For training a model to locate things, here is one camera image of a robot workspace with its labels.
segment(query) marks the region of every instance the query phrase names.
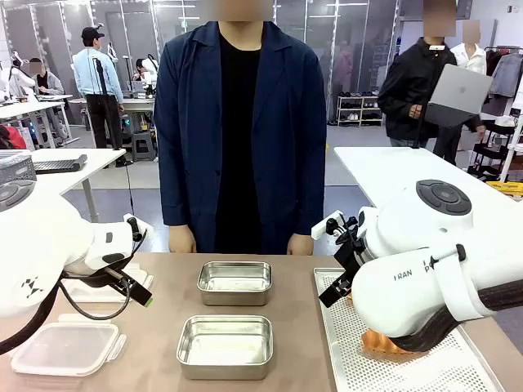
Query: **man in light blue shirt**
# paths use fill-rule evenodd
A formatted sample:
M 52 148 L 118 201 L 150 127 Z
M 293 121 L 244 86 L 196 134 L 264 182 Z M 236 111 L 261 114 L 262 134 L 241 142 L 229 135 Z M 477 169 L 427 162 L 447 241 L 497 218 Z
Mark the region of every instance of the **man in light blue shirt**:
M 83 29 L 82 40 L 86 48 L 73 56 L 74 80 L 78 92 L 87 101 L 87 110 L 95 134 L 96 147 L 98 149 L 107 148 L 105 137 L 105 123 L 107 123 L 109 130 L 114 133 L 116 145 L 113 148 L 121 149 L 122 128 L 119 111 L 123 112 L 123 94 L 113 62 L 109 56 L 100 51 L 101 38 L 104 36 L 94 27 Z M 103 69 L 107 96 L 104 96 L 102 92 L 100 75 L 96 70 L 97 60 L 100 61 Z M 127 161 L 125 157 L 120 157 L 116 161 L 116 167 L 124 167 L 130 164 L 132 164 L 132 161 Z

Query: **perforated metal tray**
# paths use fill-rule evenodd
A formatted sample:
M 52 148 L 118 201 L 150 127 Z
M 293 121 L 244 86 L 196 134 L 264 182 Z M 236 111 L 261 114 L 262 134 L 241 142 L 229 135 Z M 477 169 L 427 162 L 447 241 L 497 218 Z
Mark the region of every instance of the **perforated metal tray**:
M 342 273 L 343 269 L 315 269 L 318 293 Z M 361 335 L 368 328 L 348 301 L 329 309 L 320 304 L 338 392 L 504 391 L 461 327 L 425 355 L 366 354 Z

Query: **shoe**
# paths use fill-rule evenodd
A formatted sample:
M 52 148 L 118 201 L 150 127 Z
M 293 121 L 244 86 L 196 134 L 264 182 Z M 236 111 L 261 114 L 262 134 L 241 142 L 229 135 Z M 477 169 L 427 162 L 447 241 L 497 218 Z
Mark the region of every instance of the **shoe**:
M 134 162 L 133 161 L 128 161 L 128 160 L 124 160 L 124 161 L 116 161 L 116 167 L 126 167 L 126 166 L 131 166 Z

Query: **jacket on hanger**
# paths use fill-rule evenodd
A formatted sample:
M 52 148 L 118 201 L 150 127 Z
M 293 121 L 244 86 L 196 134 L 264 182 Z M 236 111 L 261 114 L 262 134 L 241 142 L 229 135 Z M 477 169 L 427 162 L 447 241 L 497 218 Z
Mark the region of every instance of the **jacket on hanger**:
M 517 84 L 521 76 L 523 55 L 512 53 L 503 56 L 492 75 L 494 81 L 489 94 L 513 98 L 516 95 Z

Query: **shoe rack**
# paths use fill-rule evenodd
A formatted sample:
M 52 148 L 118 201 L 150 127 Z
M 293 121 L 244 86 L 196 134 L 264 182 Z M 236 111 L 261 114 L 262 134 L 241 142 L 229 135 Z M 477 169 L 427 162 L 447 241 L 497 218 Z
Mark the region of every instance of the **shoe rack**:
M 377 96 L 339 96 L 337 98 L 337 124 L 339 127 L 350 125 L 383 125 L 383 113 L 378 106 Z M 369 114 L 376 114 L 376 118 L 364 118 Z

